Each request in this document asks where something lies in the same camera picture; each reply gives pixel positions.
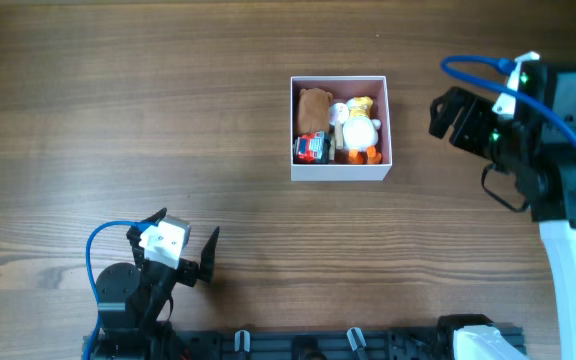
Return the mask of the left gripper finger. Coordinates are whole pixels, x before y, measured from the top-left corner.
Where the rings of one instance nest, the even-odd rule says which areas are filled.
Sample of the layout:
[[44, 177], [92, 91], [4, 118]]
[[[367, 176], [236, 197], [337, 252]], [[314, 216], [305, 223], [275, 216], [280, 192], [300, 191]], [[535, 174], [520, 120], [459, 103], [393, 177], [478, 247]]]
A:
[[163, 207], [155, 214], [141, 221], [141, 224], [158, 224], [167, 215], [167, 208]]
[[219, 233], [220, 228], [216, 227], [201, 252], [198, 279], [206, 283], [210, 283], [214, 276], [216, 247]]

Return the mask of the white wooden rattle drum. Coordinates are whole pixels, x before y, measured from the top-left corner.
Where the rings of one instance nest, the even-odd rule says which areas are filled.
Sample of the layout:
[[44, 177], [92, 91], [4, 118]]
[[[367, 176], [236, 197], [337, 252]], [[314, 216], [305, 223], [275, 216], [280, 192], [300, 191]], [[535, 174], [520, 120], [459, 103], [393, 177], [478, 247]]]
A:
[[343, 124], [349, 119], [349, 108], [345, 103], [335, 103], [329, 108], [329, 123], [334, 128], [335, 148], [344, 148]]

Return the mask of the brown plush bear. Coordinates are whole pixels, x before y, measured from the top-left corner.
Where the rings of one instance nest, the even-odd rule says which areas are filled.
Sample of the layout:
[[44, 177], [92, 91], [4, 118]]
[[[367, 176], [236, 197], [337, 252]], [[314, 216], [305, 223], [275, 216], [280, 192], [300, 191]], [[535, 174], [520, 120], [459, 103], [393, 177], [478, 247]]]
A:
[[329, 130], [329, 108], [333, 94], [320, 88], [301, 89], [297, 107], [296, 134]]

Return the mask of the yellow cat rattle drum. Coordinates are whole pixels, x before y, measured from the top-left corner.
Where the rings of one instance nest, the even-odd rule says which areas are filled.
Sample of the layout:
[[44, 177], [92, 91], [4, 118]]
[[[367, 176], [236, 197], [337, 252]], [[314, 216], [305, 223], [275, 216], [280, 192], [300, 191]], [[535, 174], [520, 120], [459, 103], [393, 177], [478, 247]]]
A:
[[330, 140], [329, 147], [329, 163], [334, 163], [336, 155], [336, 141], [334, 139]]

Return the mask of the red toy fire truck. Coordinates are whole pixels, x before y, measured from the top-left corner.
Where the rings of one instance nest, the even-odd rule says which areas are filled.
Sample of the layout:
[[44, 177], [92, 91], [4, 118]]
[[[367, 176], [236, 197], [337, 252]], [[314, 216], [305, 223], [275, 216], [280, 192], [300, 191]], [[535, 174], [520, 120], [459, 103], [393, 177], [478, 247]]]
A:
[[294, 161], [299, 164], [327, 164], [332, 137], [323, 131], [299, 136], [293, 145]]

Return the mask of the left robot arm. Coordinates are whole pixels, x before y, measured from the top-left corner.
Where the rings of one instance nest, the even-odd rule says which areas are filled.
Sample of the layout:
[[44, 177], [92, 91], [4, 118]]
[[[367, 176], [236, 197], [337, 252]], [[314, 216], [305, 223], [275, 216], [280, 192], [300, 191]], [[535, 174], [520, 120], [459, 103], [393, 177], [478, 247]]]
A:
[[[91, 250], [102, 231], [126, 226], [133, 261], [92, 271]], [[114, 220], [89, 235], [85, 246], [87, 276], [97, 305], [96, 324], [82, 350], [91, 359], [190, 359], [192, 350], [171, 322], [161, 321], [165, 307], [174, 308], [176, 285], [193, 287], [214, 278], [220, 229], [215, 228], [198, 262], [182, 257], [191, 225], [169, 217], [165, 208], [141, 221]]]

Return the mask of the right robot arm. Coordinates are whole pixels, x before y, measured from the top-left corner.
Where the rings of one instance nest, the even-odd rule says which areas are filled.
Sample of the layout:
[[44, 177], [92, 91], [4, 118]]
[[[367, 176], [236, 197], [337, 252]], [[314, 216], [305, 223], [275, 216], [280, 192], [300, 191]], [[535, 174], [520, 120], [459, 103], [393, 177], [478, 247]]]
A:
[[498, 94], [452, 87], [430, 106], [429, 132], [515, 177], [552, 273], [561, 356], [576, 359], [576, 64], [453, 55], [442, 70]]

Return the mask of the white yellow plush duck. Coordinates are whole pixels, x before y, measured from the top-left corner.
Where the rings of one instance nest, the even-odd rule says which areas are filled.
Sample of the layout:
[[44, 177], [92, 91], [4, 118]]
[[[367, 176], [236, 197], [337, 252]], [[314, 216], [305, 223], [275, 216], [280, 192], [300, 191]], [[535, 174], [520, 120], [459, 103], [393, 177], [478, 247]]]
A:
[[372, 105], [373, 100], [367, 96], [354, 97], [346, 103], [349, 116], [342, 123], [342, 135], [349, 164], [377, 165], [382, 161], [376, 148], [381, 121], [370, 117]]

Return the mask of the pink white cardboard box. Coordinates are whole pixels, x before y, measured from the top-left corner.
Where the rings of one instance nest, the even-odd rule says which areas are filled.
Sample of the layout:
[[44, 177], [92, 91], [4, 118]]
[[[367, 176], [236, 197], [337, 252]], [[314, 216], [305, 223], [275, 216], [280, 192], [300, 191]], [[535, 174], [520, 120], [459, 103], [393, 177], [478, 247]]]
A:
[[392, 167], [392, 138], [387, 78], [385, 76], [292, 76], [291, 144], [296, 139], [295, 123], [298, 93], [302, 88], [321, 88], [334, 95], [335, 102], [349, 100], [354, 96], [369, 96], [375, 103], [371, 114], [381, 121], [378, 131], [377, 150], [383, 159], [375, 165], [350, 164], [298, 164], [294, 150], [290, 150], [292, 181], [382, 181]]

